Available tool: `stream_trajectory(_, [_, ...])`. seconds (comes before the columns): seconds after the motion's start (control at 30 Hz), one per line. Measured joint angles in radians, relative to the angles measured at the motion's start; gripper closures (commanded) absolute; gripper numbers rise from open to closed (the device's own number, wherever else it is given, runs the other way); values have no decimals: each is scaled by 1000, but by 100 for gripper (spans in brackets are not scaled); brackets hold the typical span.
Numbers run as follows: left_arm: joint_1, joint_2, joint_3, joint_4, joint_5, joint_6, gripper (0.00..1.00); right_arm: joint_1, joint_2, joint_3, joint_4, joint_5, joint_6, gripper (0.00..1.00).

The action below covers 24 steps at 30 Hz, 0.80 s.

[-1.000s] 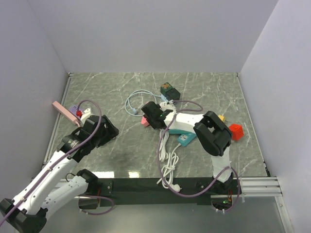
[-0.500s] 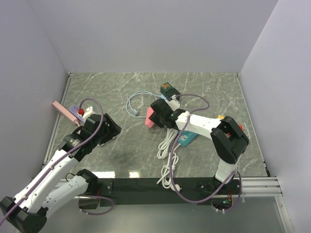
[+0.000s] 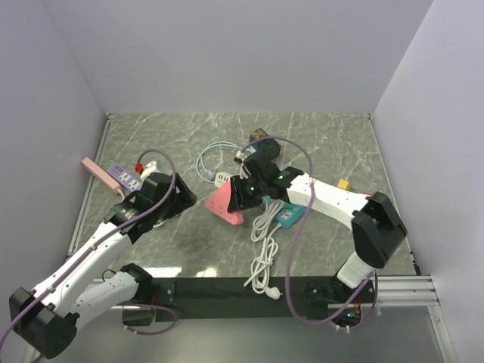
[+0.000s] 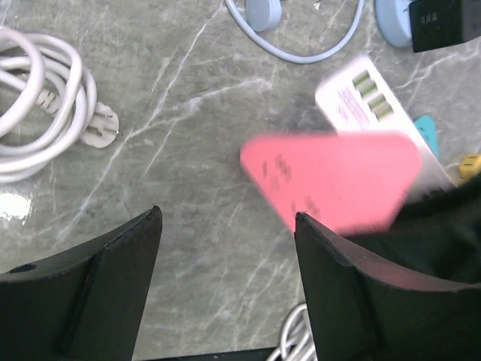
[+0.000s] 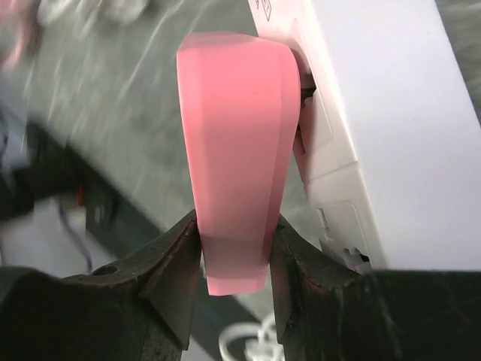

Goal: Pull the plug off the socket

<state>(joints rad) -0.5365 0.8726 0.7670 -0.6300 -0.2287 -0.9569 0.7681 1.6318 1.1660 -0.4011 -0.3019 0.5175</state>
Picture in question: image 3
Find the pink triangular socket adapter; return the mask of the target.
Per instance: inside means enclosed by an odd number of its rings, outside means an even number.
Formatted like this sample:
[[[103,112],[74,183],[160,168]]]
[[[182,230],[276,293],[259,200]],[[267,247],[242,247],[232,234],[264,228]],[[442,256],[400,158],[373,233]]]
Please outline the pink triangular socket adapter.
[[[228,181],[207,198],[205,207],[211,213],[232,225],[242,225],[244,222],[243,213],[241,211],[233,213],[228,211],[230,199],[231,184]]]

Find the purple USB power strip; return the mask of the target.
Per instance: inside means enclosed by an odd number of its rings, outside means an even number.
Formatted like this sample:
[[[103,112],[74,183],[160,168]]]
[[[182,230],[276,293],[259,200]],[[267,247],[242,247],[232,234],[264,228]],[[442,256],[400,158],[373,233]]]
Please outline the purple USB power strip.
[[[141,188],[141,181],[118,163],[109,166],[107,173],[129,192],[137,191]]]

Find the pink long power strip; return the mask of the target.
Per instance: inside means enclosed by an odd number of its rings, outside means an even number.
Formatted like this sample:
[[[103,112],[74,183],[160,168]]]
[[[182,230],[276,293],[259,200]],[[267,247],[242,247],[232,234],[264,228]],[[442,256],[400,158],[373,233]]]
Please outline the pink long power strip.
[[[118,194],[121,197],[125,196],[122,186],[93,160],[85,157],[82,159],[81,163],[97,180],[102,182],[113,193]]]

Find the yellow USB charger plug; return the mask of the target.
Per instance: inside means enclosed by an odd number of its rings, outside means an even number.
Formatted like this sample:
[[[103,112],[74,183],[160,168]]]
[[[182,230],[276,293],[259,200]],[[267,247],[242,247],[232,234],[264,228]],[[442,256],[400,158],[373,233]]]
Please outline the yellow USB charger plug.
[[[350,181],[345,179],[340,179],[337,183],[337,187],[344,191],[352,191],[352,184]]]

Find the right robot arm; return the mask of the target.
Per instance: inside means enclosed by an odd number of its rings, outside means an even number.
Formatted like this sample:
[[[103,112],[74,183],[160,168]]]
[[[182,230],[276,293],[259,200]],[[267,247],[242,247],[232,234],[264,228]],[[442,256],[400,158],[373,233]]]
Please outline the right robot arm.
[[[389,197],[344,191],[326,184],[300,169],[280,170],[270,159],[256,152],[242,161],[245,176],[230,177],[230,213],[251,209],[263,197],[304,206],[331,217],[352,232],[355,251],[336,273],[332,293],[350,301],[359,284],[373,271],[385,267],[407,237],[407,228]]]

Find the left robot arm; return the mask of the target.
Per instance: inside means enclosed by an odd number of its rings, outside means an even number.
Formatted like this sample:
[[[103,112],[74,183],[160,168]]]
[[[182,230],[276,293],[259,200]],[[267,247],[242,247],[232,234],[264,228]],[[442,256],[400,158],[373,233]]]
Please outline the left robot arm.
[[[41,357],[50,359],[72,343],[78,330],[112,306],[154,302],[152,276],[134,263],[94,288],[89,285],[158,221],[177,216],[196,201],[178,173],[152,172],[139,190],[110,208],[92,237],[55,273],[31,290],[20,287],[11,294],[14,332]]]

